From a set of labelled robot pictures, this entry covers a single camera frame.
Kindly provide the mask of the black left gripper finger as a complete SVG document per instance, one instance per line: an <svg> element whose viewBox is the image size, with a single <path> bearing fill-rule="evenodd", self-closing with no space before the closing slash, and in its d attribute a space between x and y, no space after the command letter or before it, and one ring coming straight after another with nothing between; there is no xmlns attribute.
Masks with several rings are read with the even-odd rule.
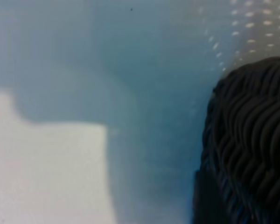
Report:
<svg viewBox="0 0 280 224"><path fill-rule="evenodd" d="M192 223L226 223L226 210L217 182L205 170L199 170L195 175Z"/></svg>

